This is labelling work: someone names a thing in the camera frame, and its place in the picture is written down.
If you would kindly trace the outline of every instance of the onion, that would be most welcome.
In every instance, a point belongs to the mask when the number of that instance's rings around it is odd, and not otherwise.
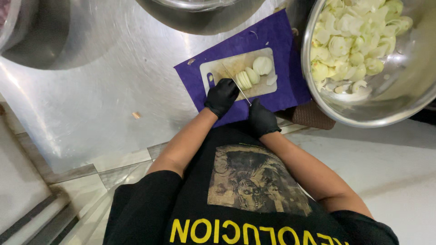
[[[328,67],[322,63],[312,64],[312,77],[316,82],[321,82],[328,76]]]
[[[245,72],[248,75],[248,78],[250,79],[251,84],[255,85],[258,84],[260,81],[260,75],[257,74],[253,69],[250,67],[245,68]]]
[[[366,88],[367,82],[360,80],[357,81],[355,83],[353,83],[353,85],[351,86],[351,92],[352,93],[356,93],[357,91],[359,91],[360,87],[365,87]]]
[[[413,25],[411,18],[401,16],[402,11],[401,0],[326,0],[310,50],[318,90],[339,80],[350,80],[357,86],[366,75],[382,72],[380,58],[392,54],[396,36]]]
[[[352,82],[357,82],[359,80],[362,80],[366,75],[366,67],[365,64],[361,64],[360,66],[357,67],[356,72],[354,73],[354,75],[352,77],[350,77],[350,81]]]
[[[243,86],[244,90],[250,89],[252,87],[250,79],[245,71],[242,71],[236,75],[237,79]]]
[[[365,61],[365,57],[363,57],[363,54],[360,52],[350,55],[350,62],[354,66],[360,65],[364,61]]]
[[[261,56],[253,62],[253,70],[259,75],[268,75],[272,69],[273,62],[268,57]]]

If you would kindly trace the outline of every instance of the black nitrile glove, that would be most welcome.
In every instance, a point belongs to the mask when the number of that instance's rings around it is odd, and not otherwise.
[[[209,90],[208,99],[204,106],[208,107],[220,119],[227,113],[238,95],[239,89],[235,82],[230,78],[223,78]]]
[[[267,133],[282,131],[277,125],[277,119],[274,113],[261,105],[258,98],[254,99],[251,103],[248,122],[258,138]]]

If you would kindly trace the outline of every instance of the stainless steel bowl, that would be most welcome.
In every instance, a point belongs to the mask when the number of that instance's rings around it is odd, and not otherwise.
[[[229,6],[239,0],[153,0],[167,7],[189,11],[211,11],[220,7]]]
[[[38,10],[37,0],[11,0],[9,13],[0,30],[0,54],[24,39]]]
[[[363,93],[318,92],[310,71],[312,34],[326,0],[312,8],[303,37],[302,67],[319,107],[332,119],[360,128],[387,126],[419,112],[436,98],[436,1],[402,0],[412,29],[397,37],[393,54],[384,58],[382,73],[366,77]]]

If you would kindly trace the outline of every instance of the stainless steel counter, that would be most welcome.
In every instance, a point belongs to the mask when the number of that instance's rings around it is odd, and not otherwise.
[[[36,31],[0,58],[0,92],[54,172],[144,149],[197,114],[173,66],[286,4],[298,26],[309,8],[286,0],[195,14],[148,0],[42,0]]]

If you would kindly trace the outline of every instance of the knife blade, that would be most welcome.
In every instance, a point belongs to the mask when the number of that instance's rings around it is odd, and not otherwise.
[[[250,101],[248,100],[247,96],[245,96],[244,92],[242,91],[242,89],[239,87],[239,85],[236,83],[236,80],[232,77],[232,75],[230,74],[230,72],[227,70],[227,68],[224,66],[223,63],[221,63],[222,67],[224,67],[225,72],[227,72],[227,74],[230,76],[231,79],[233,79],[233,82],[235,82],[236,87],[238,87],[239,91],[241,91],[242,95],[245,97],[245,99],[247,100],[248,104],[251,106]]]

